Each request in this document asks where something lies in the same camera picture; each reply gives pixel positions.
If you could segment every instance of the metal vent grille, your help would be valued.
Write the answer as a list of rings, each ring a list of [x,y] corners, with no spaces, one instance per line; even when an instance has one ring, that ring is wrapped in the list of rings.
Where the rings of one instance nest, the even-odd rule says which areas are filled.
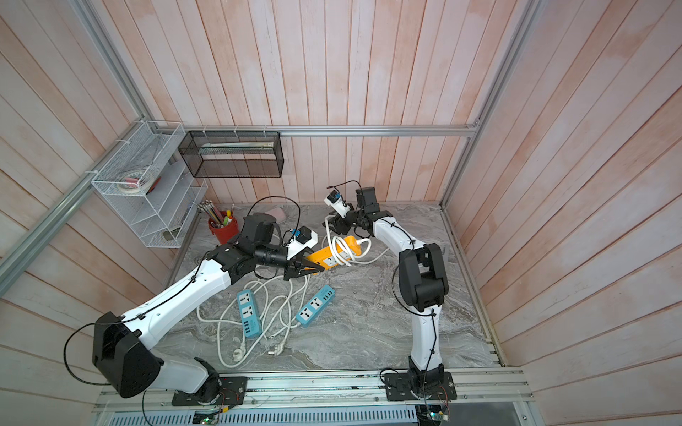
[[[186,426],[192,424],[193,410],[152,411],[152,425]],[[255,408],[230,410],[219,417],[219,425],[390,425],[416,423],[414,406]],[[116,413],[109,426],[146,425],[142,412]]]

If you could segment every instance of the white wire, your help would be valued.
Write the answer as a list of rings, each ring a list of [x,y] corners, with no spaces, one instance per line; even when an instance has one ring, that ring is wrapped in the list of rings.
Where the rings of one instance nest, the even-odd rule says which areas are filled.
[[[367,253],[370,252],[370,249],[372,249],[372,240],[370,240],[369,238],[362,238],[357,240],[357,243],[359,245],[361,245],[362,243],[367,243],[367,248],[360,254],[355,254],[355,252],[349,247],[346,240],[344,240],[338,235],[334,235],[333,238],[331,237],[329,233],[329,219],[331,219],[332,217],[334,216],[329,215],[325,217],[325,229],[327,231],[327,243],[329,244],[331,257],[336,261],[337,264],[343,264],[346,265],[347,267],[351,266],[351,263],[370,264],[376,262],[381,256],[383,256],[386,252],[389,251],[389,249],[384,250],[376,258],[370,260],[369,262],[358,261],[357,259],[363,258]],[[349,259],[344,259],[341,252],[345,253],[349,257]]]
[[[284,339],[282,339],[282,341],[281,341],[280,343],[278,343],[278,344],[275,346],[275,350],[273,351],[273,353],[274,353],[275,355],[279,355],[279,354],[282,352],[282,350],[284,349],[284,342],[285,342],[286,339],[288,338],[289,331],[290,331],[291,329],[294,329],[294,328],[296,328],[296,327],[298,326],[298,324],[292,326],[292,323],[293,323],[294,321],[296,321],[296,318],[295,318],[295,317],[292,317],[292,311],[291,311],[291,298],[294,297],[296,294],[300,293],[301,291],[303,291],[303,295],[302,295],[302,297],[301,297],[301,303],[300,303],[300,307],[303,307],[303,302],[304,302],[305,297],[306,297],[306,291],[307,291],[307,289],[308,289],[308,284],[310,283],[310,277],[309,277],[309,276],[306,276],[306,277],[305,277],[305,282],[303,283],[303,286],[302,286],[300,289],[298,289],[297,291],[295,291],[295,292],[293,292],[293,283],[289,282],[289,294],[288,294],[288,295],[285,296],[285,295],[281,294],[281,295],[279,295],[279,296],[274,297],[272,300],[269,300],[269,294],[268,294],[266,285],[269,284],[270,282],[274,281],[275,279],[280,279],[280,278],[282,278],[282,275],[278,275],[278,276],[276,276],[276,277],[272,277],[271,279],[268,279],[268,280],[265,281],[265,282],[262,282],[262,281],[259,280],[259,279],[255,279],[255,280],[252,280],[252,281],[247,282],[247,283],[244,285],[244,289],[246,289],[246,288],[248,288],[248,287],[254,288],[254,291],[253,291],[254,294],[256,294],[261,288],[262,288],[262,289],[265,289],[265,309],[264,309],[263,312],[258,316],[258,319],[261,321],[261,324],[263,324],[263,325],[265,325],[265,319],[266,319],[266,317],[267,317],[267,313],[268,313],[268,311],[270,310],[270,307],[272,306],[272,304],[273,304],[275,301],[277,301],[277,300],[279,300],[279,299],[282,299],[282,298],[284,298],[284,302],[283,302],[283,304],[280,306],[280,308],[277,310],[277,312],[273,315],[273,317],[272,317],[272,319],[270,320],[269,324],[268,324],[266,327],[263,328],[263,332],[258,336],[258,338],[256,339],[256,341],[251,345],[251,348],[249,348],[249,350],[248,350],[246,353],[243,353],[243,352],[246,350],[246,335],[245,335],[245,333],[244,333],[244,331],[243,331],[243,329],[242,329],[242,333],[241,333],[241,345],[240,345],[240,347],[235,351],[235,354],[236,354],[236,355],[235,355],[235,360],[237,361],[236,364],[232,364],[232,365],[231,365],[231,364],[228,364],[228,363],[225,362],[225,360],[224,360],[223,357],[222,357],[222,350],[221,350],[221,348],[220,348],[220,325],[221,325],[223,322],[226,322],[226,323],[228,323],[228,324],[242,325],[241,322],[232,321],[232,320],[225,320],[225,319],[224,319],[224,317],[225,317],[225,315],[227,314],[228,310],[237,302],[237,297],[235,297],[234,300],[232,300],[232,302],[230,302],[230,304],[225,308],[225,310],[224,310],[224,311],[222,312],[222,314],[220,315],[220,318],[218,318],[217,320],[208,320],[208,319],[202,318],[201,315],[200,315],[200,313],[199,313],[199,306],[196,307],[196,316],[197,316],[197,318],[198,318],[201,322],[217,322],[217,323],[218,323],[218,331],[217,331],[217,339],[216,339],[216,340],[217,340],[217,343],[216,343],[216,346],[217,346],[217,349],[218,349],[218,358],[219,358],[219,360],[220,360],[220,363],[223,364],[223,366],[228,367],[228,368],[234,368],[234,367],[238,367],[240,364],[242,364],[242,363],[248,358],[248,356],[251,354],[251,352],[253,351],[253,349],[255,349],[256,345],[257,345],[258,342],[261,340],[261,338],[265,337],[265,339],[267,339],[266,332],[270,329],[270,327],[272,326],[272,324],[273,324],[273,322],[274,322],[274,320],[275,320],[276,318],[279,318],[280,322],[282,323],[282,325],[284,325],[284,327],[282,327],[277,333],[275,333],[274,335],[272,335],[271,338],[272,338],[272,337],[275,337],[275,336],[277,336],[277,335],[279,335],[279,334],[281,334],[281,332],[282,332],[282,331],[285,331],[285,330],[286,330],[286,334],[284,335]],[[289,312],[289,321],[288,321],[288,322],[284,322],[284,320],[282,319],[282,310],[283,310],[283,308],[284,308],[285,305],[288,306],[288,312]]]

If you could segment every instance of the power strip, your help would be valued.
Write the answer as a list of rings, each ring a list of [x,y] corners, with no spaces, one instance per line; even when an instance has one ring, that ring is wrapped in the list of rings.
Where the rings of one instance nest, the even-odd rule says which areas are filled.
[[[260,335],[261,321],[258,319],[254,294],[251,290],[239,292],[237,293],[237,301],[239,302],[239,315],[241,316],[241,325],[244,327],[244,335],[246,337]]]
[[[306,328],[311,321],[322,312],[322,309],[326,308],[329,302],[333,300],[334,296],[336,296],[336,291],[325,284],[325,286],[305,304],[303,309],[296,314],[296,319],[301,323],[301,326]]]

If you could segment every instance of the aluminum frame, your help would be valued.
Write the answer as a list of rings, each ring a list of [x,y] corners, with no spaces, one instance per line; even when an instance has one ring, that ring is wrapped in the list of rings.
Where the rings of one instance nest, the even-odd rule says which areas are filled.
[[[280,136],[466,136],[476,134],[476,125],[217,125],[184,126],[190,130],[279,132]]]

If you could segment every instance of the gray marble surface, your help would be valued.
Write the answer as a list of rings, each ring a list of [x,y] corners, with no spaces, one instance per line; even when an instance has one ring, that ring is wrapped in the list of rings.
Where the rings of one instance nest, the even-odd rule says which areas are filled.
[[[267,211],[274,204],[258,204],[254,211]],[[297,209],[293,205],[281,206],[287,213],[282,230],[292,228],[296,222]],[[447,256],[447,276],[449,293],[443,305],[440,322],[441,354],[446,367],[489,367],[493,361],[481,332],[471,297],[466,289],[462,273],[450,247],[445,224],[441,219],[438,206],[432,204],[410,204],[386,207],[396,217],[398,223],[411,234],[425,243],[435,242],[443,247]],[[235,207],[235,217],[239,225],[248,211],[247,207]],[[320,204],[301,206],[301,225],[306,225],[320,235],[321,247],[324,232],[324,217],[329,207]],[[218,240],[210,234],[205,224],[198,227],[181,265],[178,277],[191,271],[201,256],[213,249]],[[373,239],[372,250],[363,260],[371,260],[386,246]],[[216,350],[215,323],[200,322],[192,312],[180,321],[156,346],[160,352],[170,355],[200,356],[219,371],[282,371],[305,369],[379,369],[383,367],[407,368],[407,357],[412,348],[412,326],[410,314],[398,304],[391,291],[391,275],[397,265],[397,258],[387,252],[382,258],[370,265],[353,267],[337,266],[324,273],[312,276],[306,294],[310,299],[322,286],[329,284],[336,290],[336,298],[315,319],[311,325],[293,329],[286,341],[284,352],[273,356],[267,352],[279,343],[282,335],[261,340],[252,354],[239,367],[225,368],[218,360]],[[266,277],[272,271],[258,268]],[[201,305],[204,318],[215,319],[225,307],[244,288],[253,274],[242,278],[236,285],[224,290]],[[294,291],[303,285],[303,279],[293,279]],[[288,294],[289,283],[281,279],[268,284],[270,297]],[[300,296],[293,299],[292,311],[300,304]],[[256,295],[259,309],[265,304],[265,292]],[[273,307],[279,307],[276,301]],[[227,319],[238,320],[236,305],[226,315]],[[288,318],[284,308],[283,318]],[[279,321],[271,331],[280,328]],[[241,327],[222,325],[220,330],[223,359],[233,363],[233,350],[241,343]],[[247,349],[254,339],[246,340]]]

